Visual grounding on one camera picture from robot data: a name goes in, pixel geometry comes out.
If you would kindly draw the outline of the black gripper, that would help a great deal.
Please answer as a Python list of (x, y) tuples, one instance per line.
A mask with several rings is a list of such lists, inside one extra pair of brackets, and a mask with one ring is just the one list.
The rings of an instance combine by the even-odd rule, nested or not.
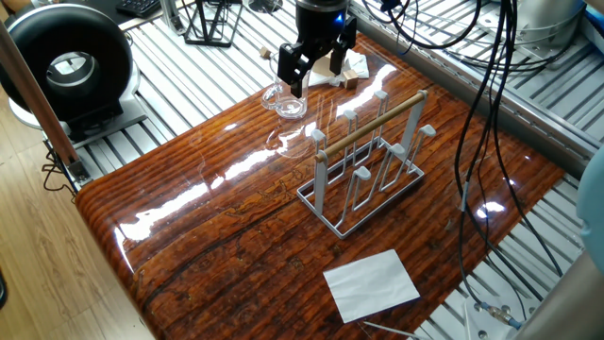
[(357, 34), (357, 18), (346, 19), (348, 4), (347, 0), (295, 1), (298, 37), (296, 43), (279, 47), (277, 76), (296, 98), (302, 96), (303, 78), (314, 62), (311, 44), (333, 44), (329, 70), (335, 76), (342, 72), (346, 51), (355, 46)]

